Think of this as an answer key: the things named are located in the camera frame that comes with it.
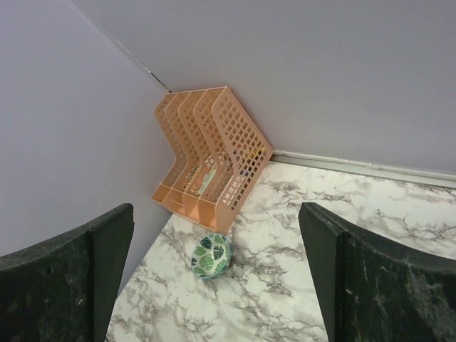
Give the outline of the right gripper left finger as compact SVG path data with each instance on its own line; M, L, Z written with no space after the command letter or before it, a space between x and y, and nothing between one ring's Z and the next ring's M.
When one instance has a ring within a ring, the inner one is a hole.
M134 232L124 203L1 257L2 341L104 341Z

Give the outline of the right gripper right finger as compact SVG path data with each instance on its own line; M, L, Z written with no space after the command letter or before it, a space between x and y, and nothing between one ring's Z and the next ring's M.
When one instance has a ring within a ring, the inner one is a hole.
M330 341L455 340L455 260L314 202L301 205L299 226Z

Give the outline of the green leaf pattern bowl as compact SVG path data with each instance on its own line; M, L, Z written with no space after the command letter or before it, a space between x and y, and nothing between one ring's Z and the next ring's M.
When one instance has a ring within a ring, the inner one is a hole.
M230 266L232 243L228 236L211 233L195 246L190 258L190 269L200 279L213 279L223 274Z

